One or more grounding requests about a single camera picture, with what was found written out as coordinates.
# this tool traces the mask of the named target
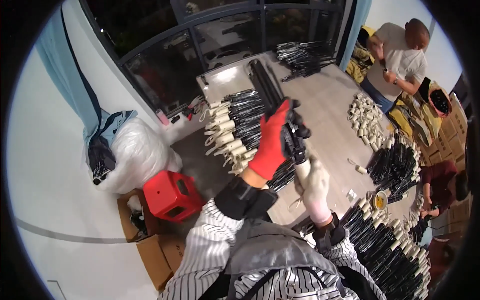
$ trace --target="striped shirt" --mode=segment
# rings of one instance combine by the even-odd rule
[[[215,282],[225,269],[230,248],[235,245],[236,233],[243,221],[225,216],[210,200],[202,209],[195,227],[187,237],[185,254],[180,268],[167,283],[161,300],[197,300]],[[336,266],[347,266],[362,274],[367,280],[378,300],[386,300],[385,295],[360,264],[353,244],[349,241],[349,232],[345,238],[334,245],[324,257]],[[302,300],[339,300],[343,299],[337,288],[337,275],[332,275],[312,266],[320,282],[309,272],[297,268],[286,268],[276,273],[253,297],[254,300],[302,299]],[[269,270],[254,272],[241,276],[235,285],[237,298],[243,297]],[[359,300],[357,294],[345,288],[348,300]]]

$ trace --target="table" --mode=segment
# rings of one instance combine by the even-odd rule
[[[272,52],[251,56],[204,74],[208,86],[205,86],[202,78],[198,77],[197,82],[204,89],[206,100],[221,101],[228,94],[253,88],[245,66],[254,58],[268,62],[279,79],[290,74],[287,68],[276,62]],[[347,120],[348,106],[361,89],[336,65],[330,65],[322,69],[321,73],[307,78],[296,78],[281,83],[281,87],[286,96],[301,102],[297,111],[312,131],[307,146],[319,157],[330,174],[327,202],[330,209],[341,218],[353,205],[347,199],[350,189],[358,198],[364,197],[367,191],[375,190],[370,177],[355,171],[355,167],[347,161],[350,158],[357,164],[365,166],[373,153],[372,149],[365,146],[356,136],[351,123]],[[385,129],[387,124],[388,121],[384,118],[382,125]],[[294,205],[290,211],[288,210],[299,197],[293,183],[282,189],[278,195],[277,203],[268,211],[274,223],[292,227],[308,217],[303,204],[298,208]],[[409,192],[407,199],[389,205],[391,218],[403,219],[404,215],[408,216],[414,196],[414,192]]]

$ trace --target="white plastic bag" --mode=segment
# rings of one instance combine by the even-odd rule
[[[110,149],[117,163],[107,179],[97,185],[100,191],[126,194],[141,189],[160,171],[179,172],[182,167],[180,156],[139,118],[120,128]]]

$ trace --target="red glove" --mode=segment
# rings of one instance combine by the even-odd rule
[[[278,167],[287,159],[284,153],[285,140],[281,132],[282,126],[287,122],[290,102],[290,99],[286,99],[268,121],[265,121],[265,116],[260,120],[260,145],[248,167],[266,180],[271,180]]]

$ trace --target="plastic stool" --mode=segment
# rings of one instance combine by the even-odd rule
[[[161,171],[144,185],[150,212],[157,218],[181,222],[202,210],[205,204],[193,185],[193,178]]]

